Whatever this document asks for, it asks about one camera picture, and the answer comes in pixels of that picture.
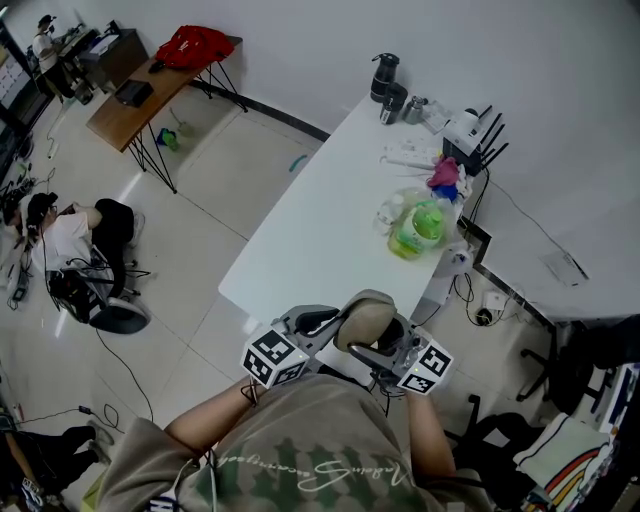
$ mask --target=black box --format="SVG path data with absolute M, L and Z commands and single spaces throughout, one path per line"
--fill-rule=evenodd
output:
M 127 80 L 116 91 L 116 99 L 128 107 L 139 107 L 153 93 L 149 82 Z

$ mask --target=gray shirt sleeve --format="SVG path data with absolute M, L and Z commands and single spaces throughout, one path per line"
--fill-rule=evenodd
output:
M 195 454 L 157 425 L 138 418 L 129 428 L 102 481 L 98 512 L 143 510 L 151 498 L 168 491 Z M 187 476 L 197 470 L 185 470 Z

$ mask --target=red bag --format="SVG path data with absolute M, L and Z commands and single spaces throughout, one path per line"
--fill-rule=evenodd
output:
M 233 45 L 222 32 L 195 25 L 180 27 L 171 41 L 158 48 L 156 59 L 168 68 L 198 69 L 224 60 Z

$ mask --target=olive t-shirt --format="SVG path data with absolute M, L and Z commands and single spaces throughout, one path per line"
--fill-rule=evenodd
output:
M 453 481 L 416 487 L 375 399 L 326 375 L 267 392 L 215 454 L 212 479 L 207 465 L 189 462 L 188 448 L 138 419 L 105 475 L 98 511 L 160 510 L 150 501 L 176 479 L 187 512 L 211 511 L 214 499 L 220 512 L 444 512 L 447 503 L 465 504 L 451 510 L 491 510 L 474 487 Z

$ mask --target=black pants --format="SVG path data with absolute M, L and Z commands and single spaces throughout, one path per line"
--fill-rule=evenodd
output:
M 47 493 L 58 494 L 75 482 L 91 464 L 98 462 L 93 450 L 76 453 L 84 443 L 95 440 L 93 427 L 73 427 L 61 436 L 20 433 L 18 443 L 27 450 L 27 459 L 38 483 Z
M 73 98 L 74 93 L 67 83 L 67 76 L 64 73 L 61 62 L 56 62 L 51 69 L 45 71 L 44 76 L 56 86 L 56 89 L 58 89 L 60 94 L 65 98 Z
M 114 284 L 109 296 L 119 297 L 126 280 L 124 248 L 133 238 L 133 210 L 113 199 L 100 199 L 95 208 L 102 214 L 102 220 L 93 230 L 91 242 L 107 258 L 113 271 Z

